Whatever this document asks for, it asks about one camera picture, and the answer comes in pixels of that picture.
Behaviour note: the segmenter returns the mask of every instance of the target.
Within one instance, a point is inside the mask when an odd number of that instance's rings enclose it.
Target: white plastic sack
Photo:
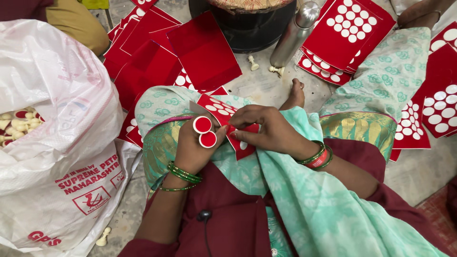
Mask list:
[[[99,59],[53,26],[0,22],[0,113],[46,121],[0,150],[0,243],[35,256],[88,254],[117,207],[138,147],[119,159],[117,91]]]

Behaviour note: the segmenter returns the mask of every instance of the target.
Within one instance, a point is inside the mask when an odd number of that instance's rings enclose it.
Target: glass bangle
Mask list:
[[[329,159],[325,163],[323,163],[321,166],[316,167],[316,168],[312,168],[313,171],[325,168],[332,161],[332,159],[333,159],[333,150],[328,145],[325,145],[325,148],[327,149],[327,151],[329,151],[329,154],[330,154]]]
[[[317,152],[317,154],[315,154],[313,157],[311,158],[308,158],[306,160],[303,160],[303,161],[297,161],[298,164],[308,164],[308,163],[311,163],[313,161],[315,161],[317,158],[319,158],[325,151],[325,145],[323,142],[319,141],[319,140],[312,140],[311,142],[315,142],[316,144],[320,145],[320,150],[319,152]]]

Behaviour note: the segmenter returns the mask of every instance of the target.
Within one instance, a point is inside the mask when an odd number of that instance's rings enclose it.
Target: red circle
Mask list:
[[[213,131],[200,135],[200,143],[206,147],[213,147],[216,144],[217,138]]]
[[[194,129],[197,133],[206,133],[211,129],[211,120],[206,116],[200,116],[195,119]]]
[[[28,111],[17,111],[14,116],[16,116],[17,118],[21,118],[21,119],[24,119],[26,117],[26,113]]]

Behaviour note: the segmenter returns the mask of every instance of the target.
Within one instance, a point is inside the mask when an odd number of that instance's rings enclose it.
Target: metal water bottle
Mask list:
[[[270,63],[274,67],[285,67],[298,48],[314,28],[314,22],[319,17],[320,7],[309,1],[304,3],[295,16],[290,20],[281,38],[271,54]]]

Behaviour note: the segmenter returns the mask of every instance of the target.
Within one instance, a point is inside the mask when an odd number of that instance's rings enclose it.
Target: person's leg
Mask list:
[[[89,10],[77,0],[54,0],[46,8],[48,23],[101,55],[109,45],[108,34]]]

